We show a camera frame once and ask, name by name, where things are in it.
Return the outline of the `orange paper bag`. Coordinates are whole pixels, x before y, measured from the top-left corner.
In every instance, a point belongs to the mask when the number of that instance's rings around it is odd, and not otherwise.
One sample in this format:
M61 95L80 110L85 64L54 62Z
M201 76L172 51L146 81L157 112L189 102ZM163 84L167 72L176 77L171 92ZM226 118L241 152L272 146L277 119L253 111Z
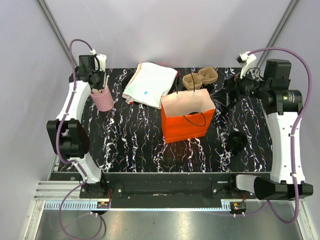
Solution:
M167 144L205 136L216 106L207 89L176 91L161 98L161 128Z

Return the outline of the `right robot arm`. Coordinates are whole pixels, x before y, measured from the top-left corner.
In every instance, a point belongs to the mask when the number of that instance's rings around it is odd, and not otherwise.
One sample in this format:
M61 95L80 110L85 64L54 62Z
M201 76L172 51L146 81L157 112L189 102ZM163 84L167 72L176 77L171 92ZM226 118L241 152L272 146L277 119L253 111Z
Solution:
M301 167L298 119L303 108L299 90L290 90L291 63L270 59L261 80L247 77L253 68L254 57L237 61L242 69L229 77L223 86L222 112L228 113L245 97L261 101L272 140L272 167L269 178L238 174L227 185L228 195L239 198L245 191L259 200L294 200L312 196L314 188L306 183Z

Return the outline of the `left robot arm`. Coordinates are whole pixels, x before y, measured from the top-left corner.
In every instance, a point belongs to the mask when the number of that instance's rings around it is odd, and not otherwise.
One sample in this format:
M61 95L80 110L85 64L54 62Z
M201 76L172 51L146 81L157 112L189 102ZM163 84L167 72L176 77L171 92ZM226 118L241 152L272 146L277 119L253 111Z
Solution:
M103 198L108 193L108 186L89 153L90 139L81 119L92 88L102 89L106 85L107 56L80 55L78 62L68 78L69 90L62 110L55 120L47 122L46 130L60 161L71 164L80 173L81 191Z

